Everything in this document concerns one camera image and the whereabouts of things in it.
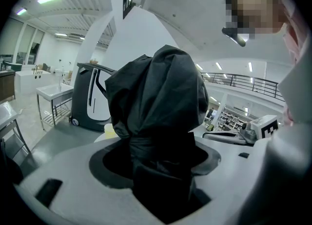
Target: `black garbage bag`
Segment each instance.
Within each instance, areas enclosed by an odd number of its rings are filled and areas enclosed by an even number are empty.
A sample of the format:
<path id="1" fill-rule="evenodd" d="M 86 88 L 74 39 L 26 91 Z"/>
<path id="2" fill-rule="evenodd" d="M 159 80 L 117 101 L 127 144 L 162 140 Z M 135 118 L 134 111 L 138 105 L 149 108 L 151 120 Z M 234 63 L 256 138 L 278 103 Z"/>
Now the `black garbage bag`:
<path id="1" fill-rule="evenodd" d="M 105 81 L 115 132 L 129 144 L 133 193 L 165 223 L 190 212 L 195 189 L 190 130 L 208 108 L 204 82 L 191 57 L 166 45 L 143 55 Z"/>

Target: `equipment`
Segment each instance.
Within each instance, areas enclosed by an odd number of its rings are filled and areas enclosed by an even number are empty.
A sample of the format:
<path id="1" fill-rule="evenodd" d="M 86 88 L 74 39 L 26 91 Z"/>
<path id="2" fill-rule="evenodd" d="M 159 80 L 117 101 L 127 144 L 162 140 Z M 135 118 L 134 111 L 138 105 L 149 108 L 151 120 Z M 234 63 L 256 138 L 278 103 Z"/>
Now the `equipment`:
<path id="1" fill-rule="evenodd" d="M 243 124 L 239 131 L 212 131 L 203 134 L 203 138 L 231 143 L 236 145 L 253 146 L 262 138 L 269 138 L 278 130 L 277 116 L 266 115 L 249 123 Z"/>
<path id="2" fill-rule="evenodd" d="M 104 81 L 114 70 L 92 63 L 77 63 L 79 70 L 75 80 L 72 116 L 73 125 L 104 131 L 111 122 Z"/>

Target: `pink shirt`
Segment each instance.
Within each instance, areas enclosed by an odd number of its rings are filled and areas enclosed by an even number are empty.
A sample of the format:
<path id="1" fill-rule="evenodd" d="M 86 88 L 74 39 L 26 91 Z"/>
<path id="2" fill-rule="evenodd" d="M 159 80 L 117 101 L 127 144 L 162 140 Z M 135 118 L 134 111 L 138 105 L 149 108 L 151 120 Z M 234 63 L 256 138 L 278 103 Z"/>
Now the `pink shirt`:
<path id="1" fill-rule="evenodd" d="M 284 41 L 288 48 L 292 63 L 296 66 L 308 44 L 308 39 L 310 38 L 309 27 L 292 0 L 281 1 L 285 6 L 285 13 L 289 21 L 286 34 L 284 35 Z M 292 115 L 287 105 L 285 105 L 284 125 L 291 125 L 292 122 Z"/>

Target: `sink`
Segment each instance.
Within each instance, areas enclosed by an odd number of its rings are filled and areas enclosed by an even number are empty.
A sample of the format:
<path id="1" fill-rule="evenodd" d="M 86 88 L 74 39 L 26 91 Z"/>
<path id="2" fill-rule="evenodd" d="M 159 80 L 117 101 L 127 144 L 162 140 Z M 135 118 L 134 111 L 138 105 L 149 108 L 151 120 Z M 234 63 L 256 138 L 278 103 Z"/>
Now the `sink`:
<path id="1" fill-rule="evenodd" d="M 16 119 L 17 116 L 18 114 L 15 112 L 9 102 L 0 104 L 0 130 L 11 121 Z"/>
<path id="2" fill-rule="evenodd" d="M 51 101 L 52 99 L 55 99 L 59 96 L 73 92 L 73 89 L 73 87 L 61 83 L 60 86 L 59 84 L 53 84 L 37 88 L 36 90 L 38 95 L 41 95 L 46 100 Z"/>

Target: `ceiling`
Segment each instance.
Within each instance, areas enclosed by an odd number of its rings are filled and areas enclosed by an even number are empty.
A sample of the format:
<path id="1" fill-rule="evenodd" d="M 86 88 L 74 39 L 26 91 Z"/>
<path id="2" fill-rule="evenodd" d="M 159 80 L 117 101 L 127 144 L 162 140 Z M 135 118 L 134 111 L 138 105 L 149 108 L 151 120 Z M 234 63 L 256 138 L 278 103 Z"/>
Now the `ceiling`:
<path id="1" fill-rule="evenodd" d="M 55 0 L 39 4 L 37 0 L 19 0 L 12 9 L 16 15 L 21 8 L 27 12 L 19 17 L 27 20 L 51 34 L 64 33 L 68 39 L 81 41 L 93 22 L 107 10 L 111 10 L 110 0 Z M 112 21 L 103 32 L 98 46 L 107 47 L 115 32 Z"/>
<path id="2" fill-rule="evenodd" d="M 217 104 L 218 102 L 221 102 L 221 99 L 223 97 L 222 92 L 214 91 L 214 90 L 208 90 L 208 96 L 209 96 L 209 102 Z M 249 109 L 249 115 L 260 118 L 265 115 L 277 115 L 278 120 L 281 122 L 282 120 L 282 114 L 280 112 L 277 112 L 275 110 L 272 110 L 266 106 L 251 102 L 249 100 L 239 98 L 236 96 L 228 95 L 226 106 L 235 108 L 237 112 L 240 112 L 239 110 L 245 110 L 245 107 Z"/>
<path id="3" fill-rule="evenodd" d="M 224 0 L 152 0 L 149 11 L 159 17 L 194 62 L 239 58 L 291 63 L 282 39 L 285 30 L 274 35 L 256 36 L 254 40 L 248 40 L 245 47 L 223 35 Z"/>

